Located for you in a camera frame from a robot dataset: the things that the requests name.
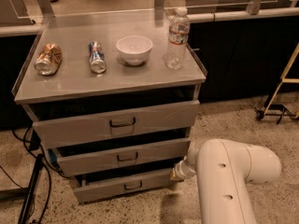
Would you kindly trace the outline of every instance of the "drawer handle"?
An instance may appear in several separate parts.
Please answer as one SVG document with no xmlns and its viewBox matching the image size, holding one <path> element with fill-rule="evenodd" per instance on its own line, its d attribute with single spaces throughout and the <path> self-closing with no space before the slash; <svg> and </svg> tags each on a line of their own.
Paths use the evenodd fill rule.
<svg viewBox="0 0 299 224">
<path fill-rule="evenodd" d="M 133 117 L 133 120 L 131 122 L 127 122 L 127 123 L 122 123 L 122 124 L 113 124 L 112 120 L 110 121 L 110 127 L 112 128 L 120 128 L 120 127 L 126 127 L 126 126 L 131 126 L 131 125 L 135 125 L 136 123 L 136 118 Z"/>
<path fill-rule="evenodd" d="M 135 153 L 134 157 L 128 159 L 121 159 L 120 155 L 118 155 L 118 161 L 135 161 L 136 159 L 138 159 L 138 152 Z"/>
<path fill-rule="evenodd" d="M 125 190 L 135 190 L 135 189 L 140 189 L 140 188 L 142 188 L 142 181 L 139 182 L 139 185 L 136 185 L 134 187 L 129 187 L 129 188 L 127 187 L 126 184 L 124 184 L 124 189 Z"/>
</svg>

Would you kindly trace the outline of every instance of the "soda can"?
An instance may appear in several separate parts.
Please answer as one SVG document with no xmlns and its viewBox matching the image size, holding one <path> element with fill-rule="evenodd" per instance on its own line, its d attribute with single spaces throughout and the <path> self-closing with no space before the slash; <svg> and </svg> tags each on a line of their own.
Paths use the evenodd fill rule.
<svg viewBox="0 0 299 224">
<path fill-rule="evenodd" d="M 103 73 L 106 71 L 106 62 L 102 46 L 99 42 L 93 41 L 89 44 L 90 66 L 94 73 Z"/>
<path fill-rule="evenodd" d="M 35 69 L 40 75 L 53 75 L 57 72 L 62 60 L 61 48 L 55 43 L 49 43 L 40 51 L 35 62 Z"/>
</svg>

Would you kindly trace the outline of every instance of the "dresser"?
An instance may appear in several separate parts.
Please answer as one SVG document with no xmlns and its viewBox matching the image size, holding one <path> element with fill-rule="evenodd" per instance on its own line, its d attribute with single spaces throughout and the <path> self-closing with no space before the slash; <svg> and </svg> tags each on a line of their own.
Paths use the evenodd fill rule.
<svg viewBox="0 0 299 224">
<path fill-rule="evenodd" d="M 79 203 L 172 184 L 175 163 L 187 154 L 206 70 L 191 50 L 182 69 L 164 65 L 169 20 L 155 10 L 49 19 L 16 85 L 46 150 L 72 176 Z M 119 56 L 127 35 L 151 39 L 149 59 L 137 67 Z M 88 44 L 102 44 L 107 70 L 94 74 Z M 34 69 L 42 47 L 54 42 L 63 62 L 54 76 Z"/>
</svg>

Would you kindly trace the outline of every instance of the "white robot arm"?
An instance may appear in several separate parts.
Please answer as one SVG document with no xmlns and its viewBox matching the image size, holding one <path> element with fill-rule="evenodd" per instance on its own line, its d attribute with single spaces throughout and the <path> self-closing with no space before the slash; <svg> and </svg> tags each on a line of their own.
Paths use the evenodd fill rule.
<svg viewBox="0 0 299 224">
<path fill-rule="evenodd" d="M 270 183 L 281 174 L 278 156 L 266 147 L 211 139 L 191 147 L 173 180 L 197 174 L 203 224 L 256 224 L 246 183 Z"/>
</svg>

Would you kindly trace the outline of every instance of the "bowl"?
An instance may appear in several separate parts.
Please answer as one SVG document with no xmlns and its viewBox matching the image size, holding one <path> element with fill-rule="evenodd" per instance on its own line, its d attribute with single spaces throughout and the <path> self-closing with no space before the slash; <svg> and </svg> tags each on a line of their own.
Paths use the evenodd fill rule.
<svg viewBox="0 0 299 224">
<path fill-rule="evenodd" d="M 142 35 L 129 35 L 116 44 L 120 56 L 130 65 L 139 65 L 150 56 L 152 42 Z"/>
</svg>

